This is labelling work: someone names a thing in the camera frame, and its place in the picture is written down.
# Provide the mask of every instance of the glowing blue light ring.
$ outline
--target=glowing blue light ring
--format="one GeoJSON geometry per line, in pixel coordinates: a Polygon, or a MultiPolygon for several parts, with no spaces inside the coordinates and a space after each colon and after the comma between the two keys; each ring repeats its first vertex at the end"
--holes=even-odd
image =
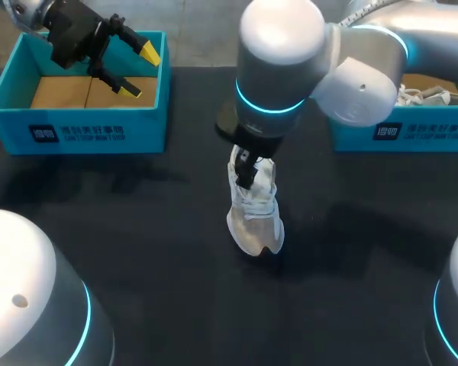
{"type": "Polygon", "coordinates": [[[86,312],[86,322],[85,322],[85,328],[83,330],[82,338],[80,338],[78,345],[76,346],[75,351],[69,358],[68,362],[65,364],[65,366],[71,366],[73,362],[76,360],[78,357],[79,352],[82,350],[83,344],[85,343],[86,336],[89,333],[89,328],[90,328],[90,320],[92,318],[92,305],[90,304],[90,295],[89,291],[86,289],[85,284],[83,283],[83,287],[85,288],[85,293],[86,293],[86,303],[87,303],[87,312],[86,312]]]}
{"type": "Polygon", "coordinates": [[[287,113],[287,112],[293,111],[294,109],[296,109],[298,106],[300,106],[305,101],[304,99],[300,101],[299,103],[297,103],[296,105],[294,105],[293,107],[281,109],[281,110],[264,109],[264,108],[258,107],[257,105],[251,103],[244,97],[243,93],[241,93],[241,90],[239,89],[237,80],[236,80],[236,89],[237,89],[237,92],[239,93],[239,96],[241,96],[241,99],[243,99],[244,103],[252,107],[252,109],[256,109],[259,112],[268,113],[268,114],[281,114],[281,113],[287,113]]]}
{"type": "Polygon", "coordinates": [[[455,352],[455,350],[453,349],[453,347],[451,347],[451,344],[448,342],[448,340],[447,340],[446,337],[444,336],[443,330],[441,329],[441,326],[440,326],[440,321],[439,321],[439,319],[437,318],[437,311],[436,311],[436,294],[437,294],[437,288],[439,287],[439,285],[440,285],[440,282],[438,281],[438,282],[437,282],[437,285],[436,285],[436,290],[434,291],[434,299],[433,299],[434,318],[435,318],[435,320],[436,320],[437,330],[440,331],[441,337],[443,337],[443,341],[444,341],[444,343],[446,344],[446,346],[448,347],[448,349],[450,350],[450,352],[451,352],[451,353],[453,354],[453,356],[455,356],[455,358],[458,360],[458,354],[455,352]]]}
{"type": "Polygon", "coordinates": [[[403,40],[397,33],[392,32],[391,30],[389,30],[389,29],[387,29],[387,28],[380,27],[379,25],[371,25],[371,24],[355,25],[355,26],[353,26],[353,28],[358,28],[358,29],[373,29],[373,30],[375,30],[375,31],[379,31],[379,32],[388,34],[390,37],[395,38],[395,40],[397,40],[397,41],[402,45],[402,47],[404,47],[404,50],[405,50],[405,57],[406,57],[406,58],[409,58],[409,49],[407,48],[407,45],[405,44],[404,40],[403,40]]]}

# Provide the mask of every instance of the metal cylinder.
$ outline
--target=metal cylinder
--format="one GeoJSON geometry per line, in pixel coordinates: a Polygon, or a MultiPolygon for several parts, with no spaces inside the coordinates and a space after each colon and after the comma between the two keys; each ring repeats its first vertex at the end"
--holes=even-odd
{"type": "Polygon", "coordinates": [[[431,366],[458,365],[458,239],[434,291],[424,347],[431,366]]]}
{"type": "Polygon", "coordinates": [[[102,307],[31,221],[0,210],[0,366],[109,366],[102,307]]]}
{"type": "Polygon", "coordinates": [[[309,0],[254,0],[240,22],[235,85],[240,124],[259,137],[286,135],[315,82],[325,23],[309,0]]]}
{"type": "Polygon", "coordinates": [[[54,0],[4,0],[13,16],[25,27],[38,31],[44,26],[44,17],[54,0]]]}

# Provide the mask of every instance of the gray floor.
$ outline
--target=gray floor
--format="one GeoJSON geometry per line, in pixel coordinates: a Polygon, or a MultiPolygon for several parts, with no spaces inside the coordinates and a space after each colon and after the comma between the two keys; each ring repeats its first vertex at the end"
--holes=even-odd
{"type": "MultiPolygon", "coordinates": [[[[174,66],[232,66],[237,25],[250,0],[84,0],[105,17],[125,17],[136,30],[165,31],[174,66]]],[[[339,21],[348,0],[314,0],[328,21],[339,21]]],[[[0,8],[0,68],[19,31],[0,8]]]]}

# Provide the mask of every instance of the box with shoes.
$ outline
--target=box with shoes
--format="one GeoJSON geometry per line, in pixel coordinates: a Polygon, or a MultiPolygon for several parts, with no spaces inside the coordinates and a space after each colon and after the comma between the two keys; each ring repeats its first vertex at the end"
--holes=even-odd
{"type": "Polygon", "coordinates": [[[386,121],[364,128],[329,123],[338,152],[458,152],[458,85],[405,75],[386,121]]]}

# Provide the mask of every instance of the robotic arm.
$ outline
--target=robotic arm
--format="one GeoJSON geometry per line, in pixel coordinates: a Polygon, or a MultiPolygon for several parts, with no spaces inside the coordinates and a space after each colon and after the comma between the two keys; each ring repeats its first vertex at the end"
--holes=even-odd
{"type": "Polygon", "coordinates": [[[248,5],[240,21],[234,118],[217,123],[219,135],[242,148],[239,186],[251,187],[255,162],[275,154],[309,96],[328,117],[369,127],[392,113],[405,72],[458,82],[451,67],[458,65],[458,27],[450,24],[458,22],[458,6],[367,1],[342,24],[326,24],[309,0],[248,5]],[[437,59],[448,53],[448,63],[437,59]]]}
{"type": "Polygon", "coordinates": [[[152,63],[160,57],[151,42],[124,25],[117,14],[104,19],[80,0],[3,0],[15,24],[23,31],[44,38],[53,45],[51,59],[68,69],[78,61],[88,59],[88,74],[100,78],[112,91],[139,97],[141,91],[125,78],[113,75],[102,63],[110,37],[117,35],[133,51],[152,63]],[[47,39],[36,31],[45,27],[47,39]]]}

